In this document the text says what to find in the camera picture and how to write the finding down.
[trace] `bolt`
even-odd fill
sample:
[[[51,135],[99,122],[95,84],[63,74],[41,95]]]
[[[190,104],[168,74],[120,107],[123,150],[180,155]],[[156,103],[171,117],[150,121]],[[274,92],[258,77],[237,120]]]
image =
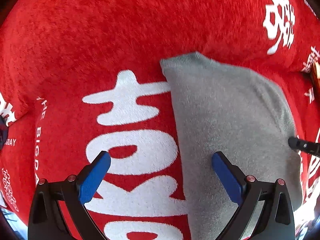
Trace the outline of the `bolt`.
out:
[[[76,175],[70,175],[69,177],[68,177],[68,181],[70,181],[70,182],[72,182],[72,181],[75,181],[76,180]]]
[[[284,185],[284,180],[283,179],[278,179],[278,183],[283,186]]]
[[[252,176],[252,175],[247,176],[247,181],[254,182],[255,180],[256,180],[256,178],[254,176]]]
[[[39,182],[38,182],[39,185],[42,185],[44,183],[45,183],[45,179],[40,179]]]

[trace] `blue gripper pad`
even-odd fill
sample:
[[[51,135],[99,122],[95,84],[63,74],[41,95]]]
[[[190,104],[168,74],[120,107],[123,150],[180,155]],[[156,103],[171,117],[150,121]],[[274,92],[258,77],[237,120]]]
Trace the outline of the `blue gripper pad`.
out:
[[[216,152],[212,156],[212,168],[219,177],[230,200],[240,206],[243,202],[243,188],[233,176],[227,164],[221,159],[219,152]]]
[[[96,193],[100,183],[109,170],[110,165],[110,155],[106,151],[101,151],[95,160],[90,165],[86,166],[88,168],[88,174],[86,174],[86,177],[82,182],[78,183],[78,199],[82,205],[92,200],[93,195]]]

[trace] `red plush blanket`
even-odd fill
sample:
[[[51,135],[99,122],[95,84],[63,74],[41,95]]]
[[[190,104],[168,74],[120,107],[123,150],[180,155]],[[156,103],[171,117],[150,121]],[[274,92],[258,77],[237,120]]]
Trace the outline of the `red plush blanket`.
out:
[[[39,178],[64,180],[107,150],[110,171],[87,204],[106,236],[191,239],[159,60],[199,51],[257,71],[283,89],[297,135],[318,141],[320,101],[302,71],[320,56],[319,30],[305,0],[19,0],[0,30],[6,202],[27,224]],[[312,207],[320,161],[301,157]]]

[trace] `folded gray clothing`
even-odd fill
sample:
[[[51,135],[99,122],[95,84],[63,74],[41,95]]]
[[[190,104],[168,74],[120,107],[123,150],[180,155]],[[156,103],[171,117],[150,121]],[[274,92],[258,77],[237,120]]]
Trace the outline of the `folded gray clothing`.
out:
[[[293,209],[300,207],[300,157],[288,146],[295,126],[281,88],[250,69],[198,52],[160,64],[171,87],[192,239],[215,239],[237,208],[211,167],[216,151],[260,181],[284,179]]]

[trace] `gray garment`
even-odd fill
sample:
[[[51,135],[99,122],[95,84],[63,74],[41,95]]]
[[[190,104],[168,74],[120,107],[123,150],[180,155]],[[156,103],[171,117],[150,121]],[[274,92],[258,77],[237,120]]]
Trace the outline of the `gray garment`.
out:
[[[216,151],[260,181],[283,178],[293,209],[300,207],[300,157],[288,146],[295,126],[282,90],[250,69],[198,52],[160,64],[171,87],[192,239],[215,239],[237,208],[211,167]]]

